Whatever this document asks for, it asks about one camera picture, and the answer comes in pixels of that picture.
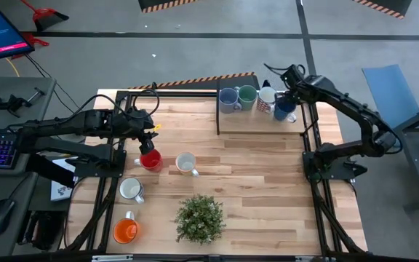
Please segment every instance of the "yellow and black hazard tape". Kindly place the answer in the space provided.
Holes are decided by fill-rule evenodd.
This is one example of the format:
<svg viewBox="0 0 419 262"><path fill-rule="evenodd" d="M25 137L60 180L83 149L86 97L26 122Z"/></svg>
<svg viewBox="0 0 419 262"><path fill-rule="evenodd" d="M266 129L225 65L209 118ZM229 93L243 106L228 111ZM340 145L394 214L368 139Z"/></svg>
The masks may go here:
<svg viewBox="0 0 419 262"><path fill-rule="evenodd" d="M175 1L170 1L169 3L164 3L164 4L158 4L156 6L152 6L152 7L147 7L145 9L142 10L143 13L149 13L149 12L155 12L155 11L159 11L159 10L163 10L163 9L167 9L167 8L171 8L171 7L176 7L182 4L188 4L188 3L193 3L195 1L198 0L175 0Z"/></svg>
<svg viewBox="0 0 419 262"><path fill-rule="evenodd" d="M181 84L195 84L195 83L201 83L206 81L213 81L216 79L230 79L234 77L241 77L241 76L254 76L255 72L248 72L248 73L240 73L240 74L229 74L224 76L211 76L211 77L201 77L199 79L190 79L190 80L183 80L183 81L176 81L176 82L167 82L167 83L161 83L157 84L158 88L171 88L175 87ZM129 89L147 89L151 88L151 84L139 86L139 87L129 87Z"/></svg>
<svg viewBox="0 0 419 262"><path fill-rule="evenodd" d="M359 3L359 4L363 4L366 7L373 8L374 10L383 12L387 15L391 15L395 18L399 18L399 19L404 19L405 18L405 16L400 14L399 12L390 10L389 8L383 7L379 4L375 4L372 1L368 1L368 0L354 0L354 1Z"/></svg>

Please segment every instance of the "small green plant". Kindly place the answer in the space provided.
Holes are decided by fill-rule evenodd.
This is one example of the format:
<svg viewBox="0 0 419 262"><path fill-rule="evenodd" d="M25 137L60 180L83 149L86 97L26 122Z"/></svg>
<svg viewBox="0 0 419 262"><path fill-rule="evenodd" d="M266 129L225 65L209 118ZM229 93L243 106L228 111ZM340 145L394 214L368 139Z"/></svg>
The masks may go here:
<svg viewBox="0 0 419 262"><path fill-rule="evenodd" d="M180 202L175 222L177 223L177 239L187 239L200 245L209 244L221 238L226 225L223 223L222 203L215 201L213 196L193 196Z"/></svg>

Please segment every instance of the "wooden table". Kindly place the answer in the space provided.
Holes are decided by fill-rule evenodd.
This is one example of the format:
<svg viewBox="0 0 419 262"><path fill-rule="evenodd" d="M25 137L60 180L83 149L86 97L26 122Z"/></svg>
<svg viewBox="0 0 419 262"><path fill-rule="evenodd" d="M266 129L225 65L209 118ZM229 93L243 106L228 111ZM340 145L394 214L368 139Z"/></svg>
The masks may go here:
<svg viewBox="0 0 419 262"><path fill-rule="evenodd" d="M99 90L116 97L118 90ZM137 103L151 110L155 102ZM335 109L318 103L319 128L323 141L342 143ZM95 108L112 108L98 98ZM164 159L161 173L151 173L133 165L139 156L138 142L126 143L127 165L124 178L138 178L145 186L145 204L139 205L116 194L108 240L108 253L232 254L232 255L318 255L318 232L311 189L304 178L299 134L216 135L214 98L167 98L153 115L161 124L153 139ZM87 143L102 143L87 138ZM175 157L184 151L196 155L200 177L181 175ZM98 179L88 178L76 189L68 223L68 242L84 228L92 215ZM363 249L367 249L356 199L351 187L331 182L335 212L344 229ZM222 202L227 227L222 239L200 246L177 243L173 220L179 201L194 194L215 196ZM140 236L127 245L112 236L114 224L126 211L135 213ZM103 222L98 224L96 243ZM330 227L326 223L332 246Z"/></svg>

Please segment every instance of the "gray floor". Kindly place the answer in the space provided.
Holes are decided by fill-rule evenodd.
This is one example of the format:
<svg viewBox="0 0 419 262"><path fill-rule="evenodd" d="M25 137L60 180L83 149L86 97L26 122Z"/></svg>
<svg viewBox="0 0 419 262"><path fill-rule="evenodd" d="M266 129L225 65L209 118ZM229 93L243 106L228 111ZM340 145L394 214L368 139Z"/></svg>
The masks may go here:
<svg viewBox="0 0 419 262"><path fill-rule="evenodd" d="M143 14L130 0L32 0L71 16L53 31L148 33L300 33L295 0L201 0ZM315 34L419 35L419 0L404 20L384 15L350 0L303 0L308 29ZM0 0L0 8L22 31L34 30L31 11L18 1ZM72 97L83 102L98 88L125 88L203 76L254 71L260 80L277 78L263 63L306 64L300 39L137 39L45 38L49 47L32 57ZM375 107L363 67L397 63L419 104L419 41L312 41L318 74L342 92ZM38 76L25 59L15 61L23 76ZM0 60L0 76L13 76ZM67 116L53 100L47 117ZM358 126L339 114L344 140L359 137ZM360 213L369 250L379 255L419 258L419 212L402 205L419 200L417 178L408 172L403 154L364 158L370 171L357 179Z"/></svg>

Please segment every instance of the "green mug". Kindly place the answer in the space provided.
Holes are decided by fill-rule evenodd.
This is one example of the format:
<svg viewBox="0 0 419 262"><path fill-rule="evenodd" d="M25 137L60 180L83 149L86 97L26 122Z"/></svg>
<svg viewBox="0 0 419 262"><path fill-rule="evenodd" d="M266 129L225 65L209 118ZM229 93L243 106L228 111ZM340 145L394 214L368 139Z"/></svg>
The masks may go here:
<svg viewBox="0 0 419 262"><path fill-rule="evenodd" d="M252 107L258 97L256 89L252 86L244 85L242 87L236 87L236 90L239 93L239 103L242 105L242 110L252 110Z"/></svg>

